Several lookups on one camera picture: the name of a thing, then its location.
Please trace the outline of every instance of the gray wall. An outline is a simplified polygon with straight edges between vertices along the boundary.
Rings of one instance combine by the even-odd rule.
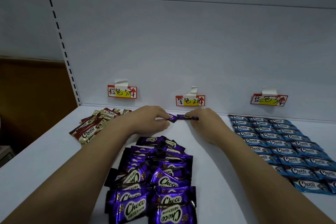
[[[48,0],[0,0],[0,56],[63,60]]]

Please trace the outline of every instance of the forearm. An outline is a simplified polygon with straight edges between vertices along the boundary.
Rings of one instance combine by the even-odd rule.
[[[108,124],[3,223],[87,222],[107,173],[130,136],[128,133],[129,129],[118,122]]]
[[[226,131],[219,142],[260,223],[334,223],[241,137]]]

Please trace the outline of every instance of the person's right arm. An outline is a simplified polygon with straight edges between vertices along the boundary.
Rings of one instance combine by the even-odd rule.
[[[194,129],[230,160],[259,223],[335,224],[301,192],[260,158],[210,108],[186,113]]]

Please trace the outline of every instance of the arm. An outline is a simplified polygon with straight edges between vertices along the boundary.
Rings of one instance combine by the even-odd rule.
[[[301,192],[260,158],[211,109],[186,114],[195,130],[217,145],[228,157],[244,188],[259,223],[335,224]]]
[[[111,120],[41,184],[2,223],[87,223],[107,173],[132,134],[168,128],[169,115],[158,106],[144,106]]]

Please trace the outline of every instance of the person's left hand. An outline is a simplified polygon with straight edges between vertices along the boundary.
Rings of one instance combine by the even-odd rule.
[[[170,116],[159,106],[143,106],[133,112],[114,118],[110,123],[126,127],[130,134],[154,134],[167,129]]]

